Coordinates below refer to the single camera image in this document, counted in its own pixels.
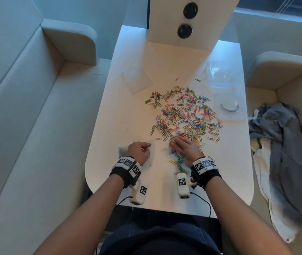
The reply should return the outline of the person's left hand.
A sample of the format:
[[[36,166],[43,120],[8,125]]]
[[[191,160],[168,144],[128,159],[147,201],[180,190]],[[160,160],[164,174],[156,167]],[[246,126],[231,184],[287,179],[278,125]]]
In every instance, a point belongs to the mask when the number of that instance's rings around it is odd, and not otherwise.
[[[140,166],[143,166],[148,158],[143,158],[140,153],[141,151],[139,141],[133,142],[128,146],[128,156],[133,157],[135,161],[140,164]]]

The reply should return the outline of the small clear plastic bag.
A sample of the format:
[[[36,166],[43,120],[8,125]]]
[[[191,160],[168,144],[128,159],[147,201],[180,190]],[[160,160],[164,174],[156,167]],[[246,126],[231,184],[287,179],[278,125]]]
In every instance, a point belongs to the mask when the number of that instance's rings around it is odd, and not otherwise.
[[[150,150],[150,156],[148,160],[145,162],[145,164],[142,166],[142,169],[147,169],[152,166],[154,156],[155,156],[155,144],[154,140],[149,139],[146,142],[151,143],[151,146],[149,147]],[[126,157],[128,154],[128,145],[121,145],[118,146],[118,158],[120,157]]]
[[[122,70],[121,75],[131,94],[136,94],[153,86],[153,82],[142,68],[130,67]]]

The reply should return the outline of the person's right forearm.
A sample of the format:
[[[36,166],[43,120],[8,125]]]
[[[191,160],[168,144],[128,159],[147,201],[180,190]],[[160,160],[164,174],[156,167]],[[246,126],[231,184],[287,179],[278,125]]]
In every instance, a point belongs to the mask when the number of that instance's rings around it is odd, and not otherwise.
[[[213,177],[205,191],[238,255],[293,255],[280,235],[221,177]]]

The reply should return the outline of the person's left forearm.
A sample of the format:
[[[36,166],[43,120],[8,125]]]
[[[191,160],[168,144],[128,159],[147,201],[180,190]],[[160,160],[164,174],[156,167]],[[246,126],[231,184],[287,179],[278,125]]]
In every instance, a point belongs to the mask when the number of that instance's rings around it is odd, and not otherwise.
[[[114,174],[38,247],[33,255],[94,255],[124,188]]]

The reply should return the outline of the black wristband with marker blocks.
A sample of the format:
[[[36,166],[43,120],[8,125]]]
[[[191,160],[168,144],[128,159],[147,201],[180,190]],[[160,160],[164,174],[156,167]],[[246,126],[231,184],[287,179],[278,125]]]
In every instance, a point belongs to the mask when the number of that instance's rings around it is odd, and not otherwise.
[[[192,163],[191,177],[197,182],[199,187],[205,190],[210,180],[214,177],[221,177],[221,175],[213,160],[201,157]]]
[[[120,157],[112,167],[111,175],[118,175],[124,182],[124,188],[135,186],[141,175],[141,166],[132,156]]]

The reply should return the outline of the pile of coloured paper clips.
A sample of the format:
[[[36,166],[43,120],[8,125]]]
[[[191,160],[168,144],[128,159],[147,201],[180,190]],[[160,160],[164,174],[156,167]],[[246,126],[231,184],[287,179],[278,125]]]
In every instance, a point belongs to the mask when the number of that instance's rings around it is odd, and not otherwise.
[[[141,105],[143,137],[154,141],[155,153],[167,174],[190,174],[183,156],[170,143],[183,137],[198,145],[202,155],[208,156],[210,146],[222,143],[223,124],[213,109],[211,99],[198,94],[191,87],[174,86],[156,90],[151,87],[137,96]]]

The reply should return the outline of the clear plastic lid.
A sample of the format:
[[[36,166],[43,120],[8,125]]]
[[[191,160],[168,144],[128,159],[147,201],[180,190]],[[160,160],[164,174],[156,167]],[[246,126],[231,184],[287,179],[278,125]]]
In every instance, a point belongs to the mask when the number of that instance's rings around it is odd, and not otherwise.
[[[246,98],[235,92],[217,92],[214,94],[214,112],[222,120],[246,120]]]

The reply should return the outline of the person's dark trousers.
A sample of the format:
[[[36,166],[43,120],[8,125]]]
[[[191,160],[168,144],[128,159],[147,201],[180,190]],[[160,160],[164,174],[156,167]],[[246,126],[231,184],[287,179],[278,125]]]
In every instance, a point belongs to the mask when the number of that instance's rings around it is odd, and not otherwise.
[[[206,231],[213,239],[218,239],[222,236],[221,224],[219,220],[215,218],[123,205],[119,205],[115,208],[105,231],[114,232],[119,227],[132,222],[143,229],[149,229],[154,226],[167,227],[179,222],[192,223]]]

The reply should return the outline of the clear plastic container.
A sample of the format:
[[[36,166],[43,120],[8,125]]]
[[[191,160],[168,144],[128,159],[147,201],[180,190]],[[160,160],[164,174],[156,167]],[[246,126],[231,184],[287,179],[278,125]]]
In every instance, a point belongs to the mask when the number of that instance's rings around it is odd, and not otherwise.
[[[235,87],[229,65],[221,61],[208,61],[205,68],[210,88],[231,89]]]

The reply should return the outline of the white cloth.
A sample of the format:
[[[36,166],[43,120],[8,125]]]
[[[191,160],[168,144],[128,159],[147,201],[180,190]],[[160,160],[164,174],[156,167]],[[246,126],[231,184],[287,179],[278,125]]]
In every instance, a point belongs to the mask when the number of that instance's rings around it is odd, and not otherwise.
[[[291,243],[301,227],[285,215],[286,200],[278,196],[270,182],[271,140],[251,138],[250,145],[259,190],[267,202],[271,224],[286,243]]]

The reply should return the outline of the person's dark blue shirt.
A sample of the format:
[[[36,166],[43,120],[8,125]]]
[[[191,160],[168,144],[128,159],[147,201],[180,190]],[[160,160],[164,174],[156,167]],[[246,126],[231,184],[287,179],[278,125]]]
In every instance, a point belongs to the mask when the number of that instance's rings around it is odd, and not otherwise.
[[[126,224],[103,242],[99,255],[220,255],[213,239],[190,223],[144,230]]]

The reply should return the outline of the grey garment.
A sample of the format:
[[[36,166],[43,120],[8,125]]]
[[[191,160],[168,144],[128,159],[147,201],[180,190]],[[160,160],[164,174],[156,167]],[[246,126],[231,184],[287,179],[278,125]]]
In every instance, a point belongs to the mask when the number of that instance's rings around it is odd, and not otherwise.
[[[302,124],[288,104],[263,103],[249,120],[250,138],[270,140],[269,186],[285,218],[302,225]]]

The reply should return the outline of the round black socket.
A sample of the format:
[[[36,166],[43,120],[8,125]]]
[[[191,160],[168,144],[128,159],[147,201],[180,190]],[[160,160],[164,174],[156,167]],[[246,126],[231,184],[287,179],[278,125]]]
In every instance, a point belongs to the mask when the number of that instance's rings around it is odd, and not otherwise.
[[[178,27],[177,34],[179,38],[186,39],[189,38],[192,34],[192,27],[188,23],[183,23]]]
[[[193,19],[198,13],[198,5],[195,2],[186,4],[183,9],[183,15],[186,19]]]

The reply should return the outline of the beige sofa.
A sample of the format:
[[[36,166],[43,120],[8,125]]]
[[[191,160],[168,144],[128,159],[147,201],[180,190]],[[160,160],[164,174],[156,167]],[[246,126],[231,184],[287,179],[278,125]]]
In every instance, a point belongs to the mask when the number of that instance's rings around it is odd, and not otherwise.
[[[284,103],[298,110],[302,124],[302,16],[236,8],[222,40],[240,44],[248,116],[263,103]],[[273,228],[255,174],[253,204]],[[302,254],[302,225],[290,246]]]
[[[0,0],[0,255],[32,255],[86,199],[85,161],[111,60],[97,33]]]

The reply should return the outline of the white panel with sockets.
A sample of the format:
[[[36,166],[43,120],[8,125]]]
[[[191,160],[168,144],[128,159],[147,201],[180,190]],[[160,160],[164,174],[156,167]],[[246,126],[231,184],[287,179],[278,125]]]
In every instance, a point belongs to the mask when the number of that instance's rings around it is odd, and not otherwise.
[[[240,0],[149,0],[148,40],[178,47],[212,51]],[[186,19],[183,9],[195,2],[198,13]],[[178,27],[188,23],[192,27],[189,38],[181,39]]]

